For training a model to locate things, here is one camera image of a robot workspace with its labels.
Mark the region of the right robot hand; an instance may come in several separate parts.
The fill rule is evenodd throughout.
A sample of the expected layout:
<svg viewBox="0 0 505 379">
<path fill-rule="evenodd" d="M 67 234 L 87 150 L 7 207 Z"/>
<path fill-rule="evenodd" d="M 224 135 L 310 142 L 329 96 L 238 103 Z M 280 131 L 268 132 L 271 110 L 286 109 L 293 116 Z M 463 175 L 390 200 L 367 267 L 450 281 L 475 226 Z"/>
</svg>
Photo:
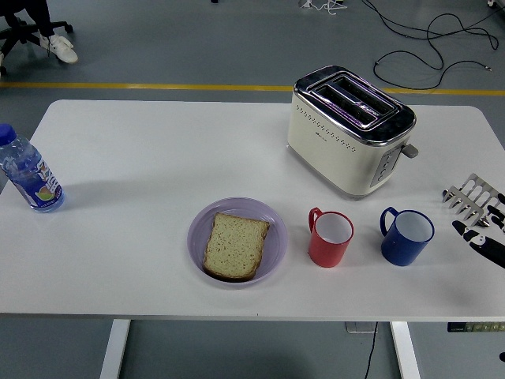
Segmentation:
<svg viewBox="0 0 505 379">
<path fill-rule="evenodd" d="M 482 206 L 475 203 L 471 198 L 464 193 L 454 188 L 448 190 L 444 195 L 444 200 L 451 200 L 451 208 L 459 206 L 457 213 L 469 211 L 466 220 L 476 218 L 474 226 L 488 227 L 489 222 L 493 222 L 502 231 L 504 231 L 504 210 L 500 209 L 500 205 L 504 205 L 504 195 L 489 191 L 491 196 L 483 203 Z M 482 257 L 490 260 L 496 265 L 504 268 L 504 244 L 490 238 L 472 227 L 467 226 L 460 220 L 452 222 L 453 228 L 468 242 L 469 246 L 479 253 Z"/>
</svg>

